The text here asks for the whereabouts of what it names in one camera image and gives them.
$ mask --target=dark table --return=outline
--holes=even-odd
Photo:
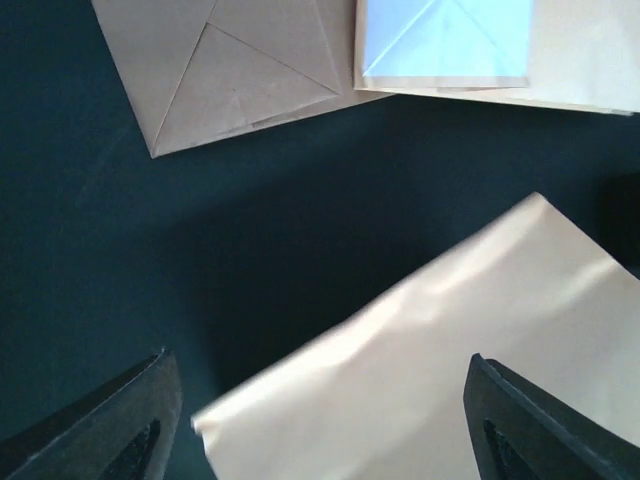
[[[532,191],[595,236],[640,171],[640,116],[408,97],[151,160],[87,0],[4,0],[0,42],[0,439],[167,346],[170,480],[220,393]]]

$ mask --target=beige paper bag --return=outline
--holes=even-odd
[[[476,479],[474,353],[640,445],[639,345],[640,282],[534,195],[193,426],[220,480]]]
[[[358,1],[357,89],[601,113],[640,111],[640,2],[636,0],[535,0],[529,86],[460,92],[415,81],[402,88],[363,79],[369,1],[373,0]]]
[[[354,0],[93,0],[152,156],[379,98]]]

